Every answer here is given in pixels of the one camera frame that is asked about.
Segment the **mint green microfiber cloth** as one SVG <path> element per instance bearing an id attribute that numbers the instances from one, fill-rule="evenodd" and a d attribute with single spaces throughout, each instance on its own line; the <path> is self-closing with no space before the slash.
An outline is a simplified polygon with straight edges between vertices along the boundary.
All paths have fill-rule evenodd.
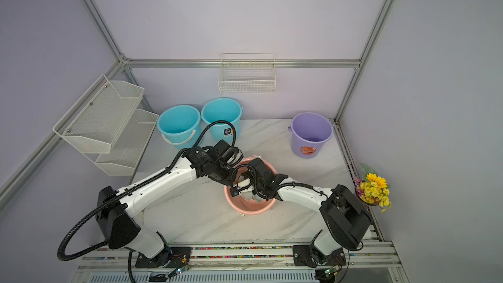
<path id="1" fill-rule="evenodd" d="M 245 192 L 242 192 L 240 194 L 240 196 L 246 200 L 254 200 L 255 202 L 259 203 L 261 201 L 261 198 L 256 194 L 254 193 L 255 189 L 253 187 L 253 179 L 251 177 L 251 175 L 248 175 L 248 174 L 242 174 L 240 175 L 239 177 L 243 176 L 244 178 L 250 178 L 251 181 L 252 181 L 252 185 L 251 187 L 249 188 L 249 190 L 245 191 Z"/>

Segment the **pink plastic bucket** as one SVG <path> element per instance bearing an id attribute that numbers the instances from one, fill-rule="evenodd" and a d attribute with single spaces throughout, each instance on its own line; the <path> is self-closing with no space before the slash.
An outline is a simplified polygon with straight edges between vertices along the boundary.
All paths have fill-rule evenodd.
<path id="1" fill-rule="evenodd" d="M 273 174 L 278 174 L 276 169 L 268 161 L 256 155 L 242 159 L 242 161 L 239 162 L 239 165 L 248 164 L 254 159 L 261 159 Z M 256 201 L 254 198 L 246 199 L 240 195 L 233 197 L 231 195 L 231 189 L 228 186 L 224 187 L 224 195 L 233 210 L 241 216 L 256 216 L 263 214 L 270 210 L 278 202 L 276 199 L 262 199 L 260 201 Z"/>

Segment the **teal plastic bucket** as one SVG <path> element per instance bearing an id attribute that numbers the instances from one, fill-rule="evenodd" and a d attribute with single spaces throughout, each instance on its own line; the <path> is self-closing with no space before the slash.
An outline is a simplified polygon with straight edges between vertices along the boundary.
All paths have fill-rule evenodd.
<path id="1" fill-rule="evenodd" d="M 176 149 L 190 148 L 201 133 L 200 111 L 188 105 L 171 107 L 157 120 L 162 139 Z"/>
<path id="2" fill-rule="evenodd" d="M 212 137 L 218 142 L 225 140 L 231 143 L 240 132 L 242 106 L 232 98 L 217 98 L 204 105 L 201 112 L 203 121 L 209 125 L 216 121 L 227 121 L 234 126 L 235 132 L 228 124 L 216 124 L 210 129 Z"/>

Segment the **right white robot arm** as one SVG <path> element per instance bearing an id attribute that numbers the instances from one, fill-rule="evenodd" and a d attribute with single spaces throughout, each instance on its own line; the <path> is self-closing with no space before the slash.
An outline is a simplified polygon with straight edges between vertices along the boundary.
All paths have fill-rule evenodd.
<path id="1" fill-rule="evenodd" d="M 344 185 L 333 189 L 314 187 L 274 173 L 261 158 L 248 163 L 254 195 L 265 201 L 276 199 L 295 203 L 318 212 L 326 225 L 312 241 L 323 256 L 344 248 L 356 251 L 367 233 L 372 218 L 355 195 Z"/>

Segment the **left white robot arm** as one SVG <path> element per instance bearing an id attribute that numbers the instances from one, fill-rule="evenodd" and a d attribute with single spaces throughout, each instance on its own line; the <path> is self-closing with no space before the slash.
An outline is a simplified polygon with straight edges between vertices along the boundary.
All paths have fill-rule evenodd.
<path id="1" fill-rule="evenodd" d="M 182 149 L 167 168 L 116 190 L 116 196 L 124 194 L 124 197 L 102 209 L 96 217 L 106 246 L 112 250 L 128 248 L 149 259 L 171 255 L 163 236 L 147 229 L 135 217 L 176 188 L 197 178 L 208 177 L 224 186 L 232 185 L 236 177 L 233 163 L 241 158 L 240 149 L 224 140 L 214 146 Z"/>

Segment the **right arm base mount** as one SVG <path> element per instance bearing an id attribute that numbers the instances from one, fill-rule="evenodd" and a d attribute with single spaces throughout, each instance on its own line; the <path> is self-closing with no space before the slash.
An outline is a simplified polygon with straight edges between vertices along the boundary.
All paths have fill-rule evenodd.
<path id="1" fill-rule="evenodd" d="M 322 235 L 322 243 L 330 239 L 330 248 L 333 248 L 331 254 L 325 254 L 315 246 L 319 235 Z M 292 246 L 293 262 L 295 266 L 306 266 L 317 268 L 322 266 L 339 266 L 347 264 L 343 248 L 334 241 L 329 231 L 320 230 L 310 244 L 296 244 Z"/>

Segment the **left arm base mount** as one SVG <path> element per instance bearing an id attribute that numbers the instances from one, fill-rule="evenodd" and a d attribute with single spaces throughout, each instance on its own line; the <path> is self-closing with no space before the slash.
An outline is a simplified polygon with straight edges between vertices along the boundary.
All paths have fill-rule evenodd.
<path id="1" fill-rule="evenodd" d="M 182 268 L 189 263 L 192 250 L 190 246 L 169 246 L 154 258 L 147 258 L 143 254 L 139 254 L 135 267 L 137 269 Z"/>

